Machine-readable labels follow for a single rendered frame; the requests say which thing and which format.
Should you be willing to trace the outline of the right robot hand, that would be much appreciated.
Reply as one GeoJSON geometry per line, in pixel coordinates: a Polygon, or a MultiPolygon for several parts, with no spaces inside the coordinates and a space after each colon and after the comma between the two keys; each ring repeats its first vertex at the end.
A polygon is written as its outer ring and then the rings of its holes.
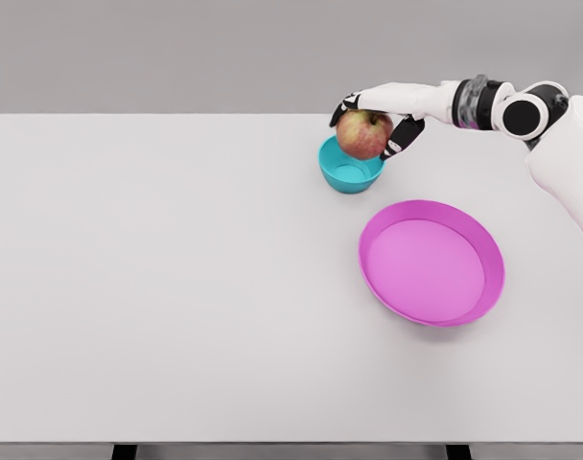
{"type": "Polygon", "coordinates": [[[410,146],[425,127],[423,118],[428,112],[428,100],[434,88],[425,84],[386,83],[356,91],[341,100],[335,109],[330,126],[336,129],[340,117],[350,110],[369,110],[385,113],[393,122],[393,131],[384,152],[386,160],[410,146]]]}

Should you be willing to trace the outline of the pink plate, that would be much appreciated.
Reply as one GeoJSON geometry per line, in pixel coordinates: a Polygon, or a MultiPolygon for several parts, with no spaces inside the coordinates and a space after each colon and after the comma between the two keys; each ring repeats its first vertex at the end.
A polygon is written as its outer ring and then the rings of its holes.
{"type": "Polygon", "coordinates": [[[391,204],[362,229],[363,279],[389,310],[416,324],[470,324],[493,309],[505,285],[501,250],[488,230],[454,206],[391,204]]]}

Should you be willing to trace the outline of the red-green apple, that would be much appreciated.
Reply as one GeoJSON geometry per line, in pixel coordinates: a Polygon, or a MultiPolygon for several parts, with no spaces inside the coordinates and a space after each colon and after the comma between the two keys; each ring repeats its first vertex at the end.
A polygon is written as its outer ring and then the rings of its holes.
{"type": "Polygon", "coordinates": [[[347,155],[369,160],[380,156],[393,131],[389,115],[369,110],[350,110],[336,124],[336,137],[347,155]]]}

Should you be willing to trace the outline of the blue bowl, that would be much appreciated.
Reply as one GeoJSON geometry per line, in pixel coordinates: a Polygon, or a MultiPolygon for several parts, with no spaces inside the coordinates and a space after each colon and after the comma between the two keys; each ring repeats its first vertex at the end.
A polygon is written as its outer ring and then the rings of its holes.
{"type": "Polygon", "coordinates": [[[344,194],[367,190],[381,175],[385,162],[379,157],[359,160],[349,156],[338,145],[336,136],[327,138],[318,150],[318,164],[328,184],[344,194]]]}

